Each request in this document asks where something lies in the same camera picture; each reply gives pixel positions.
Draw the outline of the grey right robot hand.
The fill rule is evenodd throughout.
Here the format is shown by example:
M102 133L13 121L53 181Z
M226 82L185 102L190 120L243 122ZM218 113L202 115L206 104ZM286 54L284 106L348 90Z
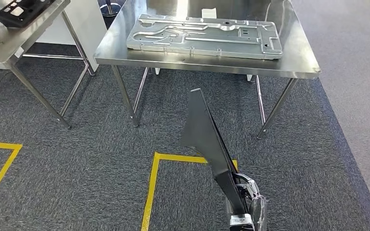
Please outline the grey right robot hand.
M245 182L237 184L241 199L249 201L248 213L234 214L230 219L231 230L265 231L267 227L266 198L260 194L256 182L244 174L236 174L236 178Z

